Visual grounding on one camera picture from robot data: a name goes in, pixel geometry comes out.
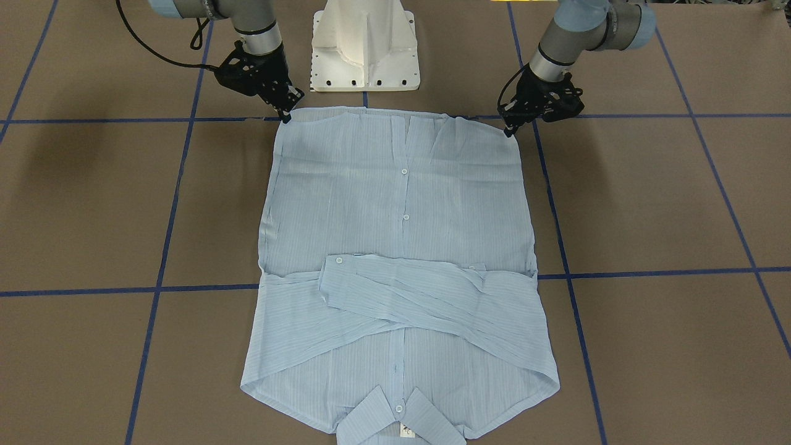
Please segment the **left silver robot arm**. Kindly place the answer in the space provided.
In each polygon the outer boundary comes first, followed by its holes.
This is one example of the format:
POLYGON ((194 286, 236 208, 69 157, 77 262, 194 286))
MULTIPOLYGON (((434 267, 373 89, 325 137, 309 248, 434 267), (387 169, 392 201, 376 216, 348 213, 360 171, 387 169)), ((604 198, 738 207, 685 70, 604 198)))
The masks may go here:
POLYGON ((571 68, 585 51, 626 51, 647 45, 656 14, 646 2, 560 1, 529 61, 504 85, 497 112, 512 137, 537 119, 554 123, 585 108, 571 68))

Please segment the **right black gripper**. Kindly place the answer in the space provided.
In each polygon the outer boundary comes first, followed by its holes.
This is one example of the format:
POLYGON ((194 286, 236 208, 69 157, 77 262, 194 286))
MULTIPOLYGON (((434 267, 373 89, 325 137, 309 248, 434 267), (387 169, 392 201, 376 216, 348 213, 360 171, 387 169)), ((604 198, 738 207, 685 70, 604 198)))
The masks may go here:
POLYGON ((279 112, 283 124, 288 124, 291 112, 305 94, 289 78, 284 44, 268 54, 245 53, 245 58, 247 95, 259 96, 279 112))

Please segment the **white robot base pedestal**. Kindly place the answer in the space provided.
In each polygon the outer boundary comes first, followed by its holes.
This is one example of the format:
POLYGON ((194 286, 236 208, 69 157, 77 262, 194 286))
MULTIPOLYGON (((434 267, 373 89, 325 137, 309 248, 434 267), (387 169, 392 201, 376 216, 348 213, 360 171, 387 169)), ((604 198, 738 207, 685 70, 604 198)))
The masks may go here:
POLYGON ((415 15, 401 1, 328 1, 313 15, 313 92, 418 90, 415 15))

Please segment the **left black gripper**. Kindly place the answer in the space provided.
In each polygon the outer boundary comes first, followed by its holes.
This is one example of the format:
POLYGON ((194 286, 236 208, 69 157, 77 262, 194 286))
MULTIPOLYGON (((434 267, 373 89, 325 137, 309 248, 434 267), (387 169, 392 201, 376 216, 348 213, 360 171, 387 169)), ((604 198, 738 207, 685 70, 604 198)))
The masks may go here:
POLYGON ((511 138, 523 125, 541 119, 544 105, 541 90, 543 82, 550 81, 541 79, 529 65, 525 65, 502 87, 499 94, 499 115, 504 121, 505 137, 511 138))

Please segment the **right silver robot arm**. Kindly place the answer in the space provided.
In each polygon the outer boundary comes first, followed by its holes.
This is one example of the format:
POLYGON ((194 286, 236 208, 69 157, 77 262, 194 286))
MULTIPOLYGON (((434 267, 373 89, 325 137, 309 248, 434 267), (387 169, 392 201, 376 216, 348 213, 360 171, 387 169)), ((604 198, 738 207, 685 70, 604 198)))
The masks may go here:
POLYGON ((270 1, 149 1, 169 18, 230 20, 239 39, 223 62, 212 68, 218 84, 271 105, 282 123, 305 94, 289 78, 284 43, 270 1))

